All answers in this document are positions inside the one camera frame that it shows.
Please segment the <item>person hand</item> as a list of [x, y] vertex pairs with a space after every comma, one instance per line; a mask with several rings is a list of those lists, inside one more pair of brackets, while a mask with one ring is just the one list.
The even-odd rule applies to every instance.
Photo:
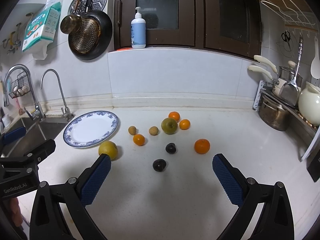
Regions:
[[23, 223], [23, 217], [19, 207], [17, 198], [12, 198], [9, 201], [9, 207], [11, 211], [11, 218], [16, 227], [20, 227]]

